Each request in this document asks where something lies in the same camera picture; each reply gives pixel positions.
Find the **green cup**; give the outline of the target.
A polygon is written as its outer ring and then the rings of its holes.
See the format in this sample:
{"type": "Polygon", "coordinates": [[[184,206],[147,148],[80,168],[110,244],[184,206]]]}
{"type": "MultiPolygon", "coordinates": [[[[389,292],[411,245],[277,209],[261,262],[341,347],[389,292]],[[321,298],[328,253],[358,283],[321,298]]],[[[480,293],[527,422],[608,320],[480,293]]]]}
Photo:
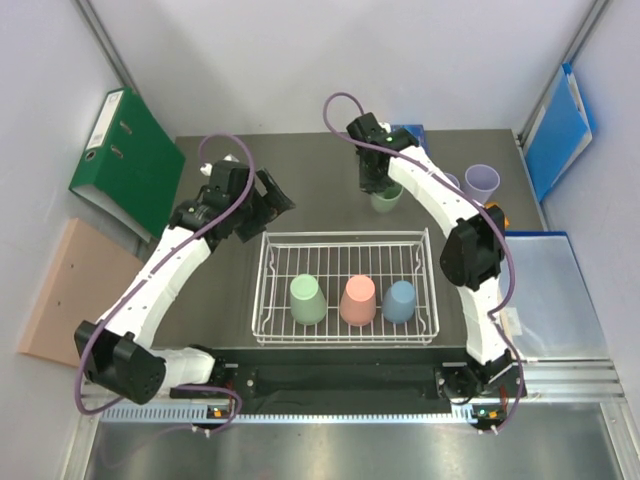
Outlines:
{"type": "Polygon", "coordinates": [[[370,195],[371,206],[380,214],[389,213],[399,202],[402,193],[403,187],[401,185],[391,185],[380,193],[372,193],[370,195]]]}
{"type": "Polygon", "coordinates": [[[326,315],[327,302],[317,279],[309,274],[296,276],[289,287],[293,319],[302,325],[318,324],[326,315]]]}

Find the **purple cup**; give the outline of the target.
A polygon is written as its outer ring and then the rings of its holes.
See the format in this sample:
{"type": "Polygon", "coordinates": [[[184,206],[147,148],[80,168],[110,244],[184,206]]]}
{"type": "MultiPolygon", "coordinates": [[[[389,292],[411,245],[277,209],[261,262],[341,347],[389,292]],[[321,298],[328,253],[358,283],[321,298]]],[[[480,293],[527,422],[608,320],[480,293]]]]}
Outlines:
{"type": "Polygon", "coordinates": [[[486,204],[500,186],[500,183],[500,174],[493,167],[485,164],[475,164],[465,171],[462,189],[475,201],[486,204]]]}
{"type": "Polygon", "coordinates": [[[445,176],[456,189],[460,189],[460,183],[456,176],[451,173],[446,173],[445,176]]]}

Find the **blue cup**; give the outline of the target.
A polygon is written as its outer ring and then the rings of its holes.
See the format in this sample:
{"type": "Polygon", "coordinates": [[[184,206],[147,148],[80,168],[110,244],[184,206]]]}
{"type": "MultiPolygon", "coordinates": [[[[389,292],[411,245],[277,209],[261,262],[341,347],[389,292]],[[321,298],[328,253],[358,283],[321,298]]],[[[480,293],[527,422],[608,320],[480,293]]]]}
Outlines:
{"type": "Polygon", "coordinates": [[[397,281],[385,293],[382,314],[393,324],[405,323],[414,315],[416,302],[414,285],[405,280],[397,281]]]}

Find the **green cup front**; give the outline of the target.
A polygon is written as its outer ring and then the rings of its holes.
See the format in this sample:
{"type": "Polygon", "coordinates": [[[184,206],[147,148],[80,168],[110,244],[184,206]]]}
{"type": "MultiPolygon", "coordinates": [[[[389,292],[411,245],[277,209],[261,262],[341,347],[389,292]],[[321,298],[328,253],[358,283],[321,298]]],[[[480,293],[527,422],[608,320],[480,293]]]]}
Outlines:
{"type": "Polygon", "coordinates": [[[302,325],[318,324],[326,315],[327,302],[317,279],[309,274],[296,276],[289,287],[293,319],[302,325]]]}

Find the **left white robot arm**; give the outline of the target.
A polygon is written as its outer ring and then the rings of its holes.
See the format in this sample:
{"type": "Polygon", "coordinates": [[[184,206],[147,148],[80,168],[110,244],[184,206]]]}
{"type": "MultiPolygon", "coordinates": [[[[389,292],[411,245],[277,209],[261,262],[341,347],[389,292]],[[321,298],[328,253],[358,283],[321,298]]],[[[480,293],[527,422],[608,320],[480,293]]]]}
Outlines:
{"type": "Polygon", "coordinates": [[[183,384],[205,396],[226,387],[225,370],[201,348],[155,350],[157,329],[186,281],[231,235],[247,242],[294,209],[265,169],[225,158],[204,167],[207,184],[172,213],[160,242],[122,297],[74,332],[82,379],[138,405],[183,384]]]}

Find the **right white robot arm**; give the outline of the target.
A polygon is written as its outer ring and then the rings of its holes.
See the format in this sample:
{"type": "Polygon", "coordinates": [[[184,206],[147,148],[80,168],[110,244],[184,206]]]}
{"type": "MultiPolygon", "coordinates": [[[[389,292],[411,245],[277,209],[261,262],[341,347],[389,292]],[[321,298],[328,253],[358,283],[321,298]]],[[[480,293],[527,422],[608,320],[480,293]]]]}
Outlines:
{"type": "Polygon", "coordinates": [[[406,129],[390,131],[371,113],[347,126],[356,143],[360,188],[381,193],[398,184],[427,211],[446,237],[439,264],[459,293],[466,324],[467,366],[460,381],[444,376],[450,391],[487,396],[511,367],[507,343],[489,311],[498,306],[505,257],[504,213],[468,200],[406,129]]]}

